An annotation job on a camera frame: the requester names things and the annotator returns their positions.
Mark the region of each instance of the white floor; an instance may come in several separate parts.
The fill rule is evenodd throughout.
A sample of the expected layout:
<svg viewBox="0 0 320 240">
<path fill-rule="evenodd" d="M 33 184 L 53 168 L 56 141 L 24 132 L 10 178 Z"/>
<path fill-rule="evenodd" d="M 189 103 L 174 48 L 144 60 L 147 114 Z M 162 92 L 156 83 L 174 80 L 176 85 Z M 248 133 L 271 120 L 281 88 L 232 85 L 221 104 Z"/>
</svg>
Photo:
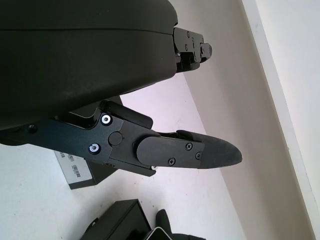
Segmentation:
<svg viewBox="0 0 320 240">
<path fill-rule="evenodd" d="M 121 97 L 153 118 L 154 130 L 204 133 L 183 74 Z M 4 240 L 78 240 L 115 201 L 139 199 L 151 224 L 165 208 L 175 233 L 245 240 L 219 169 L 159 168 L 153 177 L 119 170 L 70 190 L 53 151 L 0 145 L 0 234 Z"/>
</svg>

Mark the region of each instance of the black case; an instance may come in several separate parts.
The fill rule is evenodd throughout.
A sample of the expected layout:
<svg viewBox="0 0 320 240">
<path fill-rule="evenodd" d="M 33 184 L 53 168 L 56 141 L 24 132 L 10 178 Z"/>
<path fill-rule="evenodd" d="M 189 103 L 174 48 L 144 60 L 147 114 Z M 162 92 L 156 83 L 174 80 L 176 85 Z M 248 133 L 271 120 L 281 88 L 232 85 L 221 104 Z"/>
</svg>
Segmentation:
<svg viewBox="0 0 320 240">
<path fill-rule="evenodd" d="M 150 231 L 138 199 L 116 201 L 81 240 L 143 240 Z"/>
</svg>

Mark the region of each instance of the white wall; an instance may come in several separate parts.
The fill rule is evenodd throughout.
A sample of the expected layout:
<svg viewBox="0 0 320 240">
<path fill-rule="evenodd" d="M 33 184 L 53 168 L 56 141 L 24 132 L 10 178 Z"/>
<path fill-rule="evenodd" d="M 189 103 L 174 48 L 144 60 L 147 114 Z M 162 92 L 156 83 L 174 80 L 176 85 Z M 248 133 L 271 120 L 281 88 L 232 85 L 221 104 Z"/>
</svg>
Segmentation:
<svg viewBox="0 0 320 240">
<path fill-rule="evenodd" d="M 243 0 L 302 196 L 320 239 L 320 2 Z"/>
<path fill-rule="evenodd" d="M 243 162 L 221 170 L 248 240 L 313 233 L 251 32 L 237 0 L 171 0 L 179 27 L 199 32 L 212 58 L 185 73 L 207 134 L 234 143 Z"/>
</svg>

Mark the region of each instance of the black metal bracket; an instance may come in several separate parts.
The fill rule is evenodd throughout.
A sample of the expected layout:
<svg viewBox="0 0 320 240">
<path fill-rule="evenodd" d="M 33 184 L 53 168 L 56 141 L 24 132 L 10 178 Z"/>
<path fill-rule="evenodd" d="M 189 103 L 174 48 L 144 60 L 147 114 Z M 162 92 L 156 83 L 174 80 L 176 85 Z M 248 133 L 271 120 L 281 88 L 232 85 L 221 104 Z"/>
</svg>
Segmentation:
<svg viewBox="0 0 320 240">
<path fill-rule="evenodd" d="M 198 69 L 212 55 L 212 47 L 201 34 L 175 27 L 173 41 L 177 73 Z"/>
<path fill-rule="evenodd" d="M 152 124 L 148 116 L 104 100 L 91 117 L 66 113 L 2 130 L 0 138 L 145 176 L 156 173 L 154 166 L 216 168 L 241 161 L 239 150 L 226 141 L 187 131 L 158 133 L 151 130 Z"/>
</svg>

